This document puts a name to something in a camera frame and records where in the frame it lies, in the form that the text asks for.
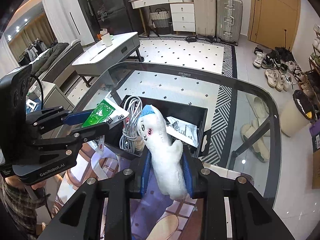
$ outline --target white cup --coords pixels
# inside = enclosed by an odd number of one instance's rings
[[[106,47],[109,47],[112,45],[110,33],[106,33],[105,35],[101,36],[101,39]]]

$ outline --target green snack bag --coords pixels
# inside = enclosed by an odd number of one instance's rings
[[[105,98],[92,111],[82,127],[87,127],[101,122],[107,122],[111,127],[113,127],[112,124],[123,120],[128,115],[129,112],[125,111],[108,98]]]

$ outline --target person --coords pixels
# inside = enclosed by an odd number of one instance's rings
[[[42,188],[45,181],[32,185],[32,189]],[[2,179],[2,197],[0,203],[0,225],[6,226],[8,232],[11,232],[12,237],[7,239],[37,239],[36,224],[37,213],[36,209],[45,205],[48,195],[44,195],[38,200],[32,200],[25,190],[25,185],[17,176],[11,176]]]

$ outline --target silver suitcase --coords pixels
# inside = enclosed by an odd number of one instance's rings
[[[217,37],[238,42],[242,23],[241,0],[217,0]]]

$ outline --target curtain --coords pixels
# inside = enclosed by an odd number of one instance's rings
[[[52,32],[45,13],[40,14],[37,18],[30,21],[27,26],[20,30],[11,41],[9,48],[17,62],[20,61],[20,55],[30,46],[37,38],[44,42],[49,47],[54,42],[55,36]]]
[[[42,3],[58,42],[70,43],[76,40],[77,36],[70,27],[70,22],[63,6],[63,0],[42,0]]]
[[[5,36],[0,39],[0,78],[7,75],[11,70],[19,67],[14,56],[9,49]]]

